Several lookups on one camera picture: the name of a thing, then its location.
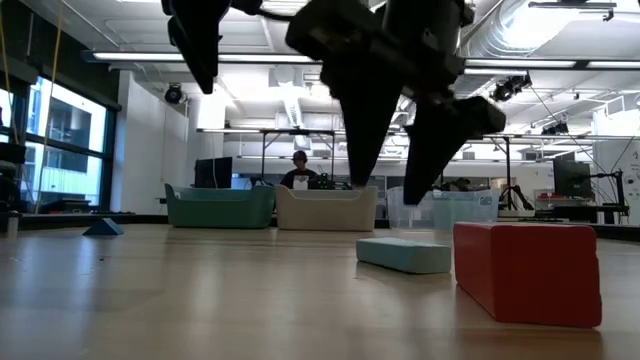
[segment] beige plastic bin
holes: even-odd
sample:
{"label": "beige plastic bin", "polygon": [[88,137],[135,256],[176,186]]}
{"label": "beige plastic bin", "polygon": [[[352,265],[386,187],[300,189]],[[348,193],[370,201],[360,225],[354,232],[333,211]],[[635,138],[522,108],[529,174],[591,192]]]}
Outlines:
{"label": "beige plastic bin", "polygon": [[373,231],[378,188],[289,190],[276,186],[278,228],[283,230]]}

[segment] clear plastic bin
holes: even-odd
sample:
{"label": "clear plastic bin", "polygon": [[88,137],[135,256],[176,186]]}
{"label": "clear plastic bin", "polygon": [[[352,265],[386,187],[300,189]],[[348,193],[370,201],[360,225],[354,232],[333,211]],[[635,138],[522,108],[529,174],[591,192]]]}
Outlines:
{"label": "clear plastic bin", "polygon": [[497,190],[429,192],[418,206],[403,203],[403,187],[387,190],[389,225],[399,229],[451,231],[459,221],[493,222],[498,219]]}

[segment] red block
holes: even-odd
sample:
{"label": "red block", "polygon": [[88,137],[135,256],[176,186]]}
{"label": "red block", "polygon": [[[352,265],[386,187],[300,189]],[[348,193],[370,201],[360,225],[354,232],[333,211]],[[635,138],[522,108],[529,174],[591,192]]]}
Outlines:
{"label": "red block", "polygon": [[592,228],[457,223],[453,236],[458,284],[496,321],[600,325]]}

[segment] blue triangular block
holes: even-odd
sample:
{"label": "blue triangular block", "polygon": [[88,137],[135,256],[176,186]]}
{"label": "blue triangular block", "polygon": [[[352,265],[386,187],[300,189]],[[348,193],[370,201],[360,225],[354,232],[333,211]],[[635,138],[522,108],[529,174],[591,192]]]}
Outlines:
{"label": "blue triangular block", "polygon": [[109,218],[100,219],[89,230],[85,231],[85,236],[116,236],[124,234],[124,230]]}

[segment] teal block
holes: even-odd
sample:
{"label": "teal block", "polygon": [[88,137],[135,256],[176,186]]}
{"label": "teal block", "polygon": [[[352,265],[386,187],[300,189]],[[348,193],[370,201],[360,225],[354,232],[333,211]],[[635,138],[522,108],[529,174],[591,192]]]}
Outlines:
{"label": "teal block", "polygon": [[356,242],[359,261],[411,274],[451,271],[451,248],[396,238],[361,239]]}
{"label": "teal block", "polygon": [[169,224],[175,227],[264,229],[271,223],[275,191],[193,189],[165,184]]}
{"label": "teal block", "polygon": [[117,236],[123,235],[124,230],[109,218],[100,219],[93,224],[89,230],[85,231],[84,236]]}

